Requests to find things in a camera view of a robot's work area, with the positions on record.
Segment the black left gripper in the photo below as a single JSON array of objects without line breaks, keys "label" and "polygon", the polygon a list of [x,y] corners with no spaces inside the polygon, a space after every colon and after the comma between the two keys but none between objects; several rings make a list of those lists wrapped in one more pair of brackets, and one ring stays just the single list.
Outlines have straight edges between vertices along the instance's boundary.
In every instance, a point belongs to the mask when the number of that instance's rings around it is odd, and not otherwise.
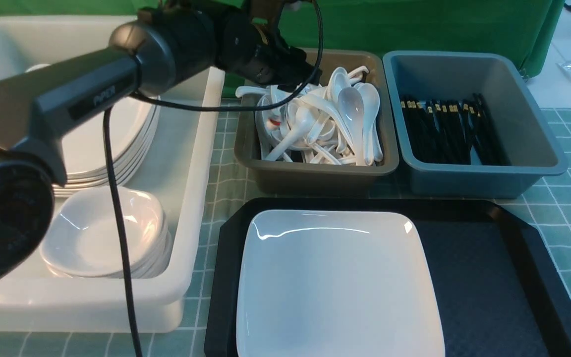
[{"label": "black left gripper", "polygon": [[238,37],[238,75],[263,86],[277,85],[294,91],[300,84],[319,84],[322,70],[308,62],[306,51],[279,43],[252,27]]}]

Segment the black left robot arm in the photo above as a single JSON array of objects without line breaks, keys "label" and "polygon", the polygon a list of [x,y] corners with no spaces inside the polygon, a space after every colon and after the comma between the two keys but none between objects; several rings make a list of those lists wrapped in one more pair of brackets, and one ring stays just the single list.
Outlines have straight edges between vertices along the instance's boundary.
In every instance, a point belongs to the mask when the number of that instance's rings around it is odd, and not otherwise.
[{"label": "black left robot arm", "polygon": [[0,80],[0,279],[34,253],[66,184],[62,140],[125,97],[196,112],[231,112],[157,97],[210,67],[253,83],[278,85],[294,99],[320,81],[323,20],[316,1],[318,50],[310,64],[279,31],[290,0],[167,0],[138,10],[108,47]]}]

